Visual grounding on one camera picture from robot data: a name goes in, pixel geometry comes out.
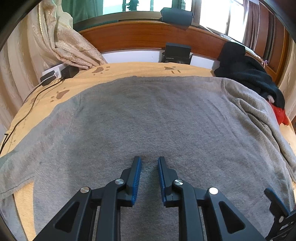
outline white wall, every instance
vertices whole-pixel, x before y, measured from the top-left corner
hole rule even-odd
[[[102,53],[102,55],[108,63],[158,63],[161,61],[161,55],[163,52],[164,50],[121,50]],[[219,67],[219,61],[193,55],[190,65],[215,70]]]

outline blue gripper pad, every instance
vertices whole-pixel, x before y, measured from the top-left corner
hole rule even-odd
[[[135,171],[135,177],[134,177],[133,185],[132,185],[132,190],[133,190],[132,197],[131,197],[132,205],[134,205],[137,200],[141,169],[142,169],[142,160],[141,160],[141,157],[139,157],[138,162],[137,162],[136,171]]]
[[[163,177],[163,171],[162,171],[162,167],[161,167],[160,158],[158,158],[158,176],[159,176],[159,183],[160,183],[161,198],[163,201],[163,205],[165,206],[167,199],[165,196],[165,180]]]

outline red cloth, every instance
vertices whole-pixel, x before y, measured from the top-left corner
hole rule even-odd
[[[280,107],[276,107],[274,104],[270,103],[270,106],[272,107],[274,114],[276,115],[276,120],[278,121],[278,124],[280,125],[283,123],[284,125],[288,126],[289,125],[289,119],[286,115],[285,109],[282,109]]]

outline black cable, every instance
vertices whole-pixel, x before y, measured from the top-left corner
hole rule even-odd
[[[32,90],[31,90],[31,92],[30,92],[30,94],[28,94],[27,95],[27,97],[25,98],[25,100],[23,101],[23,103],[25,103],[26,102],[26,100],[29,98],[29,96],[40,86],[40,85],[42,85],[45,81],[47,81],[47,79],[45,79],[45,80],[43,80],[43,81],[41,81],[37,86],[35,86]]]
[[[51,85],[51,86],[45,88],[44,90],[40,91],[40,92],[36,95],[36,97],[35,97],[35,99],[34,99],[34,102],[33,102],[32,106],[31,106],[31,109],[30,109],[29,112],[25,115],[25,117],[22,118],[22,119],[21,119],[21,120],[20,120],[20,121],[14,126],[14,128],[12,129],[12,131],[11,131],[11,133],[10,133],[9,135],[8,135],[7,133],[5,133],[5,139],[4,139],[3,144],[2,144],[2,146],[1,146],[1,149],[0,149],[0,155],[1,155],[1,153],[2,153],[2,150],[3,150],[4,146],[5,146],[5,144],[8,142],[9,138],[11,137],[11,135],[13,134],[13,132],[15,131],[15,128],[18,126],[19,123],[21,123],[21,122],[22,122],[22,121],[23,121],[23,120],[24,120],[24,119],[25,119],[25,118],[31,113],[31,111],[32,111],[32,109],[33,109],[33,106],[34,106],[34,104],[35,104],[35,102],[36,102],[36,100],[37,100],[37,97],[38,97],[42,92],[44,92],[44,91],[46,91],[47,89],[49,89],[49,88],[51,88],[51,87],[53,87],[53,86],[55,86],[55,85],[61,83],[63,80],[64,80],[64,79],[61,79],[59,82],[57,82],[57,83],[55,83],[55,84],[53,84],[53,85]]]

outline black box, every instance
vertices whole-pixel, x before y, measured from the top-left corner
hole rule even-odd
[[[166,43],[165,51],[162,54],[162,63],[190,64],[192,55],[191,47],[182,44]]]

